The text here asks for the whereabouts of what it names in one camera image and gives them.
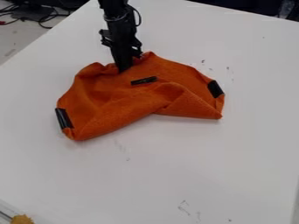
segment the floor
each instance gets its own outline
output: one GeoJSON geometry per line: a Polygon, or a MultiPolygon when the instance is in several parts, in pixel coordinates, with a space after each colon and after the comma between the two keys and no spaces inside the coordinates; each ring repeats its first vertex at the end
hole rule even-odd
{"type": "MultiPolygon", "coordinates": [[[[0,0],[0,9],[10,5],[5,0],[0,0]]],[[[55,18],[45,25],[53,26],[64,18],[55,18]]],[[[0,21],[11,21],[10,15],[0,17],[0,21]]],[[[32,21],[17,21],[13,24],[0,26],[0,65],[13,55],[27,47],[35,39],[45,34],[48,30],[40,27],[38,23],[32,21]]]]}

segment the table surface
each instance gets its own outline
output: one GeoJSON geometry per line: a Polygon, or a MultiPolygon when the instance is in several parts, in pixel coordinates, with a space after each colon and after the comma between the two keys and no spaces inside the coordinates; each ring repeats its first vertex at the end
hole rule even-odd
{"type": "Polygon", "coordinates": [[[0,67],[0,199],[37,223],[290,223],[299,173],[299,24],[178,0],[131,0],[143,50],[226,92],[223,119],[150,115],[76,143],[56,101],[112,62],[92,0],[0,67]]]}

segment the scuff mark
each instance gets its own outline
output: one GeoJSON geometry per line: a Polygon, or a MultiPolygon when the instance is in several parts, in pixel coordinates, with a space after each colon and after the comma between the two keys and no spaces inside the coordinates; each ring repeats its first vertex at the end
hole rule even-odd
{"type": "Polygon", "coordinates": [[[126,147],[124,147],[121,143],[119,143],[116,139],[114,140],[115,142],[115,146],[117,147],[117,149],[121,152],[126,152],[126,147]]]}
{"type": "Polygon", "coordinates": [[[200,215],[201,215],[200,211],[196,212],[196,218],[198,220],[197,223],[201,222],[200,215]]]}
{"type": "Polygon", "coordinates": [[[9,56],[11,56],[15,51],[16,51],[16,49],[11,49],[11,50],[8,51],[4,56],[5,56],[5,57],[9,57],[9,56]]]}
{"type": "Polygon", "coordinates": [[[178,206],[177,208],[178,208],[178,210],[182,211],[183,213],[186,213],[188,216],[191,216],[191,214],[186,209],[184,209],[183,207],[178,206]]]}
{"type": "Polygon", "coordinates": [[[188,202],[186,200],[183,200],[180,205],[186,204],[187,206],[189,206],[188,202]]]}

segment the black cable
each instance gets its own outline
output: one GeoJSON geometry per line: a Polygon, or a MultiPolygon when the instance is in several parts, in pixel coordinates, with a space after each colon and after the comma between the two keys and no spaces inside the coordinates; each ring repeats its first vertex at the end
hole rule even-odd
{"type": "Polygon", "coordinates": [[[138,22],[139,22],[139,23],[136,25],[136,27],[139,26],[139,25],[141,25],[141,23],[142,23],[143,21],[142,21],[142,17],[141,17],[141,15],[140,15],[139,11],[138,11],[136,8],[134,8],[132,5],[129,5],[129,7],[130,7],[133,11],[135,11],[135,12],[137,13],[138,17],[139,17],[139,19],[138,19],[138,22]]]}
{"type": "Polygon", "coordinates": [[[48,30],[52,29],[52,27],[51,27],[51,26],[43,25],[43,23],[45,23],[45,22],[47,22],[47,21],[50,21],[50,20],[52,20],[52,19],[54,19],[54,18],[56,18],[56,17],[68,17],[69,15],[71,15],[71,11],[68,11],[67,14],[59,14],[59,13],[57,12],[57,10],[56,10],[54,7],[52,7],[52,8],[54,9],[54,12],[55,12],[54,15],[49,15],[49,16],[46,16],[46,17],[42,17],[42,18],[38,21],[38,24],[39,24],[41,27],[43,27],[43,28],[45,28],[45,29],[48,29],[48,30]]]}
{"type": "Polygon", "coordinates": [[[0,13],[15,11],[16,9],[18,9],[18,7],[19,7],[18,5],[11,4],[9,6],[6,6],[6,7],[2,8],[0,10],[0,13]]]}
{"type": "MultiPolygon", "coordinates": [[[[1,14],[0,17],[6,16],[6,15],[11,15],[11,14],[12,14],[12,12],[4,13],[4,14],[1,14]]],[[[0,23],[0,25],[10,25],[10,24],[16,23],[18,20],[19,20],[19,18],[12,20],[10,22],[0,23]]]]}

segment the black tag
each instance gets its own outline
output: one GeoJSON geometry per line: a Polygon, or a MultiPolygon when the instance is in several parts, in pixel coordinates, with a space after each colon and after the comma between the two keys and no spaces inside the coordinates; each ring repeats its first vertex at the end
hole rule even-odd
{"type": "Polygon", "coordinates": [[[139,84],[143,84],[143,83],[150,83],[150,82],[154,82],[157,81],[157,77],[156,76],[150,76],[148,78],[144,78],[144,79],[140,79],[140,80],[132,80],[131,81],[131,85],[139,85],[139,84]]]}
{"type": "Polygon", "coordinates": [[[217,98],[220,95],[224,94],[217,81],[215,80],[210,81],[210,83],[208,84],[208,88],[212,94],[212,97],[214,98],[217,98]]]}
{"type": "Polygon", "coordinates": [[[68,117],[66,110],[63,108],[56,108],[55,109],[56,112],[56,116],[59,120],[59,125],[61,129],[65,129],[65,128],[73,128],[73,124],[70,120],[70,118],[68,117]]]}

